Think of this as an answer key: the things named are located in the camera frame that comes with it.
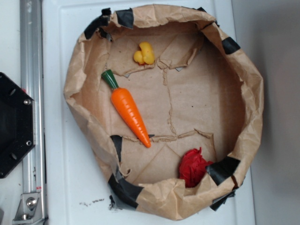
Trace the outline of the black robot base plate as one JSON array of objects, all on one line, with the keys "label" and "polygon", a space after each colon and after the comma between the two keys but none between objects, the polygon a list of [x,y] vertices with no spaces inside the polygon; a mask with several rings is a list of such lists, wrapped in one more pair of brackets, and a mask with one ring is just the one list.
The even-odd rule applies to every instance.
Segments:
[{"label": "black robot base plate", "polygon": [[34,100],[0,74],[0,177],[6,178],[35,146]]}]

